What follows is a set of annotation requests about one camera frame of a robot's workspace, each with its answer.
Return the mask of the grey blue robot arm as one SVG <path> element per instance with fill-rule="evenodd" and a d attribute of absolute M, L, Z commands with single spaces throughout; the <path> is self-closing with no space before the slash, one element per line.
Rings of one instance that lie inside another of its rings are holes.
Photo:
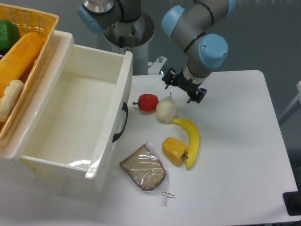
<path fill-rule="evenodd" d="M 188 102 L 201 102 L 207 90 L 200 85 L 228 55 L 227 41 L 218 34 L 206 33 L 206 30 L 228 16 L 236 3 L 235 0 L 196 0 L 190 9 L 174 6 L 161 21 L 164 32 L 188 57 L 181 72 L 170 68 L 164 72 L 162 81 L 167 87 L 184 90 Z"/>

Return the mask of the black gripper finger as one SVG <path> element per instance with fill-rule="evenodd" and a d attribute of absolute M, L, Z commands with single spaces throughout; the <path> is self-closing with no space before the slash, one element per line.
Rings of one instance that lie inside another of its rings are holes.
<path fill-rule="evenodd" d="M 169 86 L 175 86 L 174 83 L 174 76 L 176 75 L 176 72 L 174 68 L 169 68 L 167 72 L 163 75 L 162 81 L 165 84 L 165 89 L 167 89 Z"/>
<path fill-rule="evenodd" d="M 193 101 L 199 104 L 206 95 L 206 93 L 207 90 L 204 88 L 197 88 L 194 91 L 187 91 L 187 94 L 189 96 L 187 103 L 189 104 L 191 101 Z"/>

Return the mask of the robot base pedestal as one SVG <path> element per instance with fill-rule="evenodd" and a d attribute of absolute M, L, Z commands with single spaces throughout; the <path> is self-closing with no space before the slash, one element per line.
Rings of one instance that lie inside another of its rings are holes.
<path fill-rule="evenodd" d="M 77 12 L 91 32 L 104 36 L 112 52 L 133 54 L 133 75 L 148 74 L 155 25 L 139 0 L 84 0 Z"/>

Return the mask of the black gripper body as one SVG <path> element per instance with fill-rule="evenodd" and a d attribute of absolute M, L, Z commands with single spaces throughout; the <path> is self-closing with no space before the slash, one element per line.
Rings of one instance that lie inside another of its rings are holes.
<path fill-rule="evenodd" d="M 199 87 L 205 81 L 204 78 L 198 78 L 193 75 L 188 68 L 183 68 L 182 71 L 176 75 L 175 80 L 178 87 L 188 94 L 199 93 Z"/>

